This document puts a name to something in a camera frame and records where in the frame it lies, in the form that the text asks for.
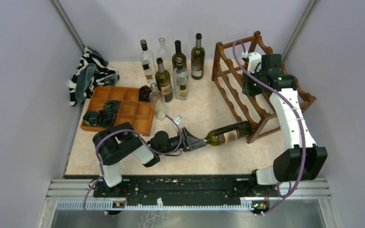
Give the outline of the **olive wine bottle grey cap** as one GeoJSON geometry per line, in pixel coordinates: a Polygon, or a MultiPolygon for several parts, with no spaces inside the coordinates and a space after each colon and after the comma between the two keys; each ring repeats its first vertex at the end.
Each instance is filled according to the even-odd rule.
{"type": "Polygon", "coordinates": [[[253,128],[248,121],[242,121],[217,128],[208,132],[205,140],[213,146],[220,146],[234,142],[253,133],[253,128]]]}

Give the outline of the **slim clear glass bottle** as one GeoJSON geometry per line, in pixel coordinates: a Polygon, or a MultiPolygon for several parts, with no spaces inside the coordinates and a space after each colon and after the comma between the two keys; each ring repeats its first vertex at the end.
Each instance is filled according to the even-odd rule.
{"type": "Polygon", "coordinates": [[[149,94],[149,99],[155,114],[155,117],[162,121],[166,118],[167,108],[165,103],[164,95],[159,91],[156,83],[150,84],[151,92],[149,94]]]}

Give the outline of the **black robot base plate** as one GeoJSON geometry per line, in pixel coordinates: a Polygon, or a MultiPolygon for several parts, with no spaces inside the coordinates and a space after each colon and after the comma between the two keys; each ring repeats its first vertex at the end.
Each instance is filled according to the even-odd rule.
{"type": "Polygon", "coordinates": [[[95,198],[127,198],[128,206],[152,206],[161,198],[165,206],[233,206],[242,197],[277,196],[273,185],[258,185],[251,174],[124,175],[120,184],[99,181],[95,198]]]}

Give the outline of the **clear square spirit bottle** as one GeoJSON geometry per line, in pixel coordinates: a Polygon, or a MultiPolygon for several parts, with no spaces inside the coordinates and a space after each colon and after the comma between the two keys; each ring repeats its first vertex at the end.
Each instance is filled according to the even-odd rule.
{"type": "Polygon", "coordinates": [[[142,39],[140,41],[140,45],[142,48],[142,52],[140,54],[140,62],[144,71],[147,84],[150,85],[156,82],[156,66],[154,61],[154,54],[148,49],[147,41],[145,39],[142,39]]]}

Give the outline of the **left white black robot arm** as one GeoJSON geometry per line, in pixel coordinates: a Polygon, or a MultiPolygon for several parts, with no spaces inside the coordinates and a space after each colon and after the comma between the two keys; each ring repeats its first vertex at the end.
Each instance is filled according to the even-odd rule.
{"type": "Polygon", "coordinates": [[[160,162],[161,155],[170,155],[178,150],[190,152],[208,144],[206,139],[193,136],[185,127],[177,136],[169,137],[165,131],[158,131],[149,141],[144,141],[129,122],[110,127],[93,137],[105,183],[105,191],[111,196],[123,192],[120,161],[128,155],[135,156],[143,166],[152,167],[160,162]]]}

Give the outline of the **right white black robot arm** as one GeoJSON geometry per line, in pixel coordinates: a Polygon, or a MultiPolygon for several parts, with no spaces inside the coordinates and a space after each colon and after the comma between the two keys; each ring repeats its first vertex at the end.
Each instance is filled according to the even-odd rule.
{"type": "Polygon", "coordinates": [[[268,185],[314,180],[327,159],[327,150],[317,145],[307,128],[295,77],[285,73],[280,54],[244,52],[242,59],[247,63],[243,72],[245,94],[268,94],[284,136],[284,152],[271,166],[255,172],[256,178],[249,182],[249,191],[260,196],[268,185]]]}

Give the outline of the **green wine bottle silver neck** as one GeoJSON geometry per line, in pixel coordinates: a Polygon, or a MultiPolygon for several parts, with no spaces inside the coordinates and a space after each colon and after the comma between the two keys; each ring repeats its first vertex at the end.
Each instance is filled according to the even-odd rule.
{"type": "Polygon", "coordinates": [[[155,73],[155,79],[160,92],[162,92],[165,102],[168,103],[173,99],[171,75],[165,69],[163,59],[158,57],[156,59],[158,70],[155,73]]]}

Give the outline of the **dark wine bottle black cap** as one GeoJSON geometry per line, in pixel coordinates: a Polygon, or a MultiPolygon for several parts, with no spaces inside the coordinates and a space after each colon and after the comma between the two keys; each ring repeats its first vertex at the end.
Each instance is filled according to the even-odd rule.
{"type": "Polygon", "coordinates": [[[182,47],[181,47],[181,41],[180,40],[175,40],[174,42],[175,45],[175,53],[172,56],[172,72],[174,71],[174,69],[176,68],[176,64],[177,64],[177,57],[180,57],[183,61],[183,67],[187,68],[187,59],[186,59],[186,55],[184,53],[182,53],[182,47]]]}

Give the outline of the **dark green wine bottle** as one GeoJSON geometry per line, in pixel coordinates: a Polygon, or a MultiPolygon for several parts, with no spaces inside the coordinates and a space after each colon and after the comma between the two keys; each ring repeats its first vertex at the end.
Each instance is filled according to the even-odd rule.
{"type": "Polygon", "coordinates": [[[202,47],[202,34],[196,34],[195,46],[191,50],[191,76],[195,80],[203,78],[205,50],[202,47]]]}

